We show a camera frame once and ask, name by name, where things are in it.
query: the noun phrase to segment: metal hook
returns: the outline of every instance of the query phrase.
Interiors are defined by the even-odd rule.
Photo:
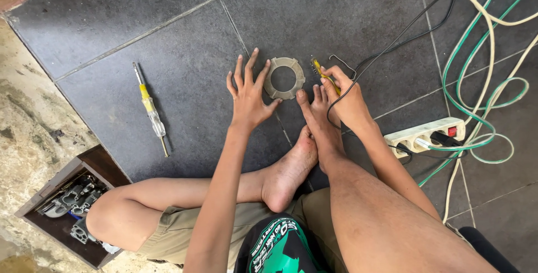
[[[348,65],[346,62],[344,62],[344,60],[340,59],[340,58],[339,58],[338,56],[336,56],[336,55],[330,55],[330,56],[329,56],[329,60],[331,60],[332,57],[335,57],[338,61],[342,62],[347,68],[349,68],[350,70],[352,70],[352,71],[353,71],[353,74],[352,74],[352,76],[351,76],[351,79],[352,79],[352,80],[355,80],[355,76],[357,75],[357,71],[355,71],[353,68],[349,67],[349,65]]]

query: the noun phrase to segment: yellow tool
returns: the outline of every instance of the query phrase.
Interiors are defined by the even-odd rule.
[[[164,140],[164,136],[166,135],[165,126],[159,118],[159,113],[155,109],[155,105],[153,105],[153,99],[147,92],[146,85],[142,84],[142,78],[140,78],[140,73],[138,72],[138,67],[136,66],[135,62],[133,62],[133,67],[134,71],[136,71],[136,77],[138,78],[138,87],[140,88],[140,93],[142,94],[142,103],[144,104],[144,107],[146,107],[147,116],[150,117],[153,131],[155,131],[155,134],[157,134],[159,139],[161,139],[161,143],[163,144],[163,148],[165,150],[165,157],[169,157],[170,155],[168,154],[168,150],[166,150]]]
[[[336,86],[336,84],[334,83],[334,81],[330,78],[330,77],[327,77],[326,75],[324,75],[323,73],[321,73],[321,65],[319,65],[319,62],[316,60],[316,58],[312,58],[312,60],[310,60],[310,62],[312,63],[312,68],[315,72],[317,72],[322,78],[327,78],[329,79],[332,83],[333,83],[333,86],[335,87],[335,90],[336,90],[336,93],[338,95],[340,95],[340,89]]]

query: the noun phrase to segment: foot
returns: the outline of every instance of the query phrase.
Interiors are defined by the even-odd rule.
[[[279,213],[288,207],[295,191],[305,181],[316,163],[316,141],[306,125],[292,150],[278,162],[261,171],[264,175],[261,199],[271,211]]]
[[[325,87],[314,85],[314,102],[308,102],[308,96],[304,90],[297,91],[297,103],[301,106],[306,123],[312,132],[318,145],[319,166],[323,172],[326,172],[326,159],[334,155],[345,156],[344,144],[342,143],[341,130],[334,127],[327,120],[327,110],[330,106],[330,100],[327,97]],[[329,113],[331,121],[340,127],[338,115],[331,110]]]

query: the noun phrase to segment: screwdriver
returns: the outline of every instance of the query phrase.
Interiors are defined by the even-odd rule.
[[[146,85],[142,83],[142,78],[140,77],[140,72],[138,72],[138,67],[135,62],[133,62],[134,71],[136,72],[136,77],[138,78],[138,87],[140,88],[140,93],[142,94],[142,104],[144,104],[144,107],[146,107],[147,116],[150,117],[151,125],[153,126],[153,130],[155,131],[155,134],[161,139],[161,143],[163,144],[163,148],[165,150],[165,157],[169,157],[168,150],[166,150],[165,140],[164,136],[166,135],[165,126],[161,122],[161,119],[159,118],[159,113],[155,109],[155,105],[153,105],[153,99],[150,97],[150,94],[148,94]]]

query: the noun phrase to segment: gray tile floor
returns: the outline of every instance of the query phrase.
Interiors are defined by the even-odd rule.
[[[246,55],[259,47],[263,58],[296,58],[305,71],[304,88],[311,94],[312,85],[319,81],[310,71],[311,57],[329,66],[335,62],[328,61],[328,56],[336,54],[354,67],[382,50],[430,1],[29,0],[12,10],[8,18],[123,171],[138,181],[212,174],[232,112],[224,79],[240,53]],[[494,0],[490,11],[500,15],[511,1]],[[448,5],[449,0],[435,5],[406,37],[439,22]],[[507,19],[518,20],[537,10],[538,2],[522,0]],[[475,14],[467,0],[456,0],[444,26],[382,57],[360,78],[364,98],[384,134],[449,115],[465,118],[447,104],[440,73]],[[449,83],[456,80],[465,54],[485,30],[484,22],[479,22],[454,60],[447,76]],[[495,30],[498,63],[492,87],[506,77],[537,33],[538,18]],[[532,51],[518,72],[530,82],[527,96],[488,117],[498,132],[514,142],[514,157],[499,165],[464,159],[454,179],[448,214],[458,227],[476,224],[523,272],[538,267],[530,253],[536,250],[538,233],[538,172],[532,162],[536,148],[527,138],[534,131],[538,112],[534,88],[538,82],[537,55]],[[140,63],[161,112],[170,158],[163,157],[149,128],[131,62]],[[486,46],[465,78],[463,97],[468,103],[476,101],[487,65]],[[284,70],[275,72],[273,79],[275,85],[286,86],[293,77]],[[516,95],[521,88],[518,85],[510,84],[505,98]],[[450,84],[449,91],[454,89]],[[285,101],[253,133],[243,170],[259,169],[279,159],[303,125],[295,100]],[[360,141],[344,136],[344,144],[347,154],[373,173]],[[502,139],[495,139],[477,153],[496,159],[507,150]],[[416,157],[407,169],[421,181],[439,163]],[[445,167],[423,187],[441,214],[452,167]],[[327,184],[323,173],[315,169],[303,189]]]

